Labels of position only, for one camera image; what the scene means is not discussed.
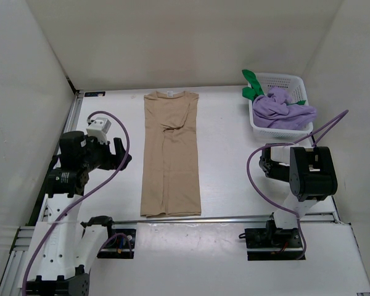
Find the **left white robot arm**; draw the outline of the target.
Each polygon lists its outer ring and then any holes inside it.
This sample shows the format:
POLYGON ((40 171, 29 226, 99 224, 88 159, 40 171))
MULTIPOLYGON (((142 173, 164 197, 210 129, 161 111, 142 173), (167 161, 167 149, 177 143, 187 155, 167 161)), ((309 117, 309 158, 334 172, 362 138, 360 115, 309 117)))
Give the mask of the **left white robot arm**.
POLYGON ((113 219, 96 216, 80 225, 83 237, 75 239, 81 203, 90 196, 84 187, 95 169, 117 174, 132 157, 120 138, 110 151, 107 133, 88 128, 71 131, 59 139, 60 154, 53 158, 58 168, 47 176, 46 194, 49 226, 31 255, 22 281, 22 295, 88 295, 90 269, 98 253, 117 238, 113 219))

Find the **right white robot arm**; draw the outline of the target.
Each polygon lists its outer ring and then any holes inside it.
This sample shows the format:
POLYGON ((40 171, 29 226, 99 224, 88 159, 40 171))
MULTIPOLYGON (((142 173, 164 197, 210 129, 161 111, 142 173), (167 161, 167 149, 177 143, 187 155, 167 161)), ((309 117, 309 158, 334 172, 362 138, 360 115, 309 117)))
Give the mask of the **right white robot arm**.
POLYGON ((297 229, 300 218, 338 189, 328 147, 268 147, 261 153, 259 166, 267 178, 288 183, 290 187, 284 203, 273 213, 277 229, 297 229))

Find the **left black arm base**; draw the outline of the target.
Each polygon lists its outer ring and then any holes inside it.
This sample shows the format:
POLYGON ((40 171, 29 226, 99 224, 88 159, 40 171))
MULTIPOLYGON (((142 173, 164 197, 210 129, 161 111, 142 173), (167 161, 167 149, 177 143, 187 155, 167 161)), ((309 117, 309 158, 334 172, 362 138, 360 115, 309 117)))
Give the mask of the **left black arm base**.
POLYGON ((135 254, 136 229, 114 229, 122 236, 111 238, 105 247, 98 253, 99 259, 133 259, 135 254))

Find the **beige t shirt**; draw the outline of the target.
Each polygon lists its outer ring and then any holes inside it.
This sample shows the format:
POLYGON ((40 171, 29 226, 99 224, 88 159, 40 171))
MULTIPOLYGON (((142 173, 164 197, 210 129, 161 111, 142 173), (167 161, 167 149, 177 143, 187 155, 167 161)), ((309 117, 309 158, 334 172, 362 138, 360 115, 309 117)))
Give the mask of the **beige t shirt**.
POLYGON ((154 91, 144 97, 141 216, 200 215, 199 95, 154 91))

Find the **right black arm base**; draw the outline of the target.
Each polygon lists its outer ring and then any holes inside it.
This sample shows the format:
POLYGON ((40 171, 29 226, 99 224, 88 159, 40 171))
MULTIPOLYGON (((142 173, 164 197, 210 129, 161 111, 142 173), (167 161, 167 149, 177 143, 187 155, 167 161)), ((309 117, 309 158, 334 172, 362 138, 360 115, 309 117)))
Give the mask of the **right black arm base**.
POLYGON ((298 229, 269 231, 266 228, 247 228, 238 235, 245 240, 248 261, 305 260, 298 229))

